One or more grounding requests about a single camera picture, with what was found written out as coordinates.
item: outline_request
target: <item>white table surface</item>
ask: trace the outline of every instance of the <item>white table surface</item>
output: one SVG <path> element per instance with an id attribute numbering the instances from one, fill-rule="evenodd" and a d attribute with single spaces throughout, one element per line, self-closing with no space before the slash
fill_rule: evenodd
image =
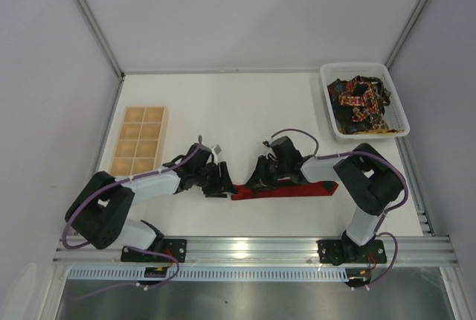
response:
<path id="1" fill-rule="evenodd" d="M 100 170 L 109 169 L 125 108 L 157 105 L 170 113 L 162 162 L 186 153 L 201 134 L 205 145 L 222 147 L 234 184 L 243 184 L 263 151 L 262 141 L 279 129 L 312 133 L 320 141 L 320 155 L 356 147 L 358 142 L 336 142 L 324 104 L 319 74 L 314 73 L 129 75 Z M 293 132 L 288 136 L 303 155 L 314 150 L 307 137 Z M 370 144 L 404 172 L 393 139 Z M 170 236 L 340 236 L 355 207 L 342 185 L 331 197 L 244 201 L 205 199 L 200 188 L 192 188 L 133 206 L 129 217 L 151 222 Z M 396 236 L 422 235 L 411 197 L 390 212 L 381 230 Z"/>

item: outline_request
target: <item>white plastic container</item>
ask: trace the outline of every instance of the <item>white plastic container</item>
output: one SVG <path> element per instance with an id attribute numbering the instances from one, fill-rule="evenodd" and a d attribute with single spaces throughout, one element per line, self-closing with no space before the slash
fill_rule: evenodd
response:
<path id="1" fill-rule="evenodd" d="M 342 134 L 339 132 L 339 124 L 334 118 L 334 112 L 330 103 L 327 86 L 337 79 L 351 80 L 355 76 L 377 77 L 382 80 L 385 88 L 390 92 L 390 105 L 385 107 L 384 120 L 391 129 L 402 130 L 401 132 L 388 134 Z M 389 139 L 398 136 L 406 136 L 410 132 L 407 116 L 403 111 L 402 104 L 396 93 L 393 81 L 387 67 L 381 63 L 330 63 L 321 67 L 321 80 L 326 96 L 327 109 L 329 110 L 332 129 L 337 138 L 341 139 Z"/>

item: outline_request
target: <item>white wall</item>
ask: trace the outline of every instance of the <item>white wall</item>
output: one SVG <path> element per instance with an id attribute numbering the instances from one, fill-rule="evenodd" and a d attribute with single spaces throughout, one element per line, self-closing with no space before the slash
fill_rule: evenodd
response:
<path id="1" fill-rule="evenodd" d="M 131 71 L 384 62 L 417 0 L 88 0 Z"/>
<path id="2" fill-rule="evenodd" d="M 476 298 L 476 0 L 431 0 L 391 69 L 428 207 Z"/>
<path id="3" fill-rule="evenodd" d="M 0 0 L 0 11 L 1 303 L 30 262 L 40 293 L 118 82 L 73 0 Z"/>

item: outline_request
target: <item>metal corner beam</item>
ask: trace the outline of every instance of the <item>metal corner beam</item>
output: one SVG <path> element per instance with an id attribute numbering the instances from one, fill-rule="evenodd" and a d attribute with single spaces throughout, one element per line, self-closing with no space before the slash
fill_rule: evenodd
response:
<path id="1" fill-rule="evenodd" d="M 403 169 L 405 170 L 405 175 L 407 176 L 408 187 L 411 190 L 413 195 L 415 207 L 417 213 L 422 212 L 425 216 L 424 223 L 428 224 L 430 228 L 429 231 L 432 236 L 435 235 L 434 226 L 431 223 L 431 209 L 429 209 L 426 202 L 426 195 L 424 187 L 422 186 L 422 180 L 418 171 L 418 165 L 415 160 L 414 154 L 411 151 L 411 146 L 408 143 L 408 137 L 396 138 L 396 147 L 399 151 L 400 158 L 402 159 Z"/>
<path id="2" fill-rule="evenodd" d="M 112 100 L 111 106 L 109 108 L 109 114 L 107 116 L 106 126 L 103 131 L 103 137 L 101 138 L 101 144 L 99 149 L 97 150 L 96 158 L 94 160 L 94 166 L 91 170 L 91 175 L 94 175 L 97 171 L 99 171 L 99 165 L 101 163 L 101 159 L 103 158 L 104 149 L 106 148 L 106 142 L 109 136 L 109 130 L 111 129 L 112 121 L 114 120 L 114 114 L 116 113 L 116 109 L 118 107 L 118 102 L 120 98 L 120 92 L 122 91 L 124 78 L 120 79 L 120 83 L 118 84 L 118 88 L 116 89 L 114 99 Z"/>
<path id="3" fill-rule="evenodd" d="M 466 282 L 461 268 L 441 268 L 441 275 L 445 282 L 446 293 L 453 309 L 455 320 L 471 320 L 476 318 L 471 299 L 467 296 Z"/>
<path id="4" fill-rule="evenodd" d="M 83 16 L 86 24 L 88 25 L 90 31 L 92 32 L 94 38 L 96 39 L 97 44 L 99 45 L 101 51 L 104 53 L 104 56 L 108 60 L 111 68 L 114 70 L 114 73 L 118 77 L 119 81 L 123 79 L 123 72 L 119 67 L 119 63 L 116 60 L 115 55 L 112 53 L 109 43 L 107 42 L 104 33 L 102 32 L 99 24 L 97 23 L 94 14 L 91 11 L 91 8 L 88 5 L 86 0 L 74 0 L 76 6 L 78 7 L 81 15 Z"/>
<path id="5" fill-rule="evenodd" d="M 415 25 L 418 22 L 418 19 L 422 15 L 422 12 L 424 11 L 429 1 L 430 0 L 418 0 L 418 2 L 416 3 L 415 8 L 412 11 L 410 17 L 408 18 L 408 21 L 405 24 L 402 32 L 400 33 L 399 38 L 397 39 L 397 41 L 392 47 L 390 55 L 385 61 L 385 65 L 387 66 L 388 69 L 392 67 L 393 62 L 395 62 L 395 59 L 399 55 L 399 52 L 402 50 L 403 45 L 407 41 L 408 36 L 410 35 L 411 31 L 414 29 Z"/>

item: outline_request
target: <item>red cloth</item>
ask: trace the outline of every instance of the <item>red cloth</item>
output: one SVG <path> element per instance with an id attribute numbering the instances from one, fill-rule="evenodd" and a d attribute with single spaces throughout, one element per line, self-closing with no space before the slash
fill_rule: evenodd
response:
<path id="1" fill-rule="evenodd" d="M 320 181 L 307 185 L 286 185 L 274 190 L 253 191 L 244 185 L 235 185 L 237 195 L 231 195 L 233 201 L 241 199 L 262 199 L 265 197 L 305 197 L 305 196 L 332 196 L 338 187 L 334 181 Z"/>

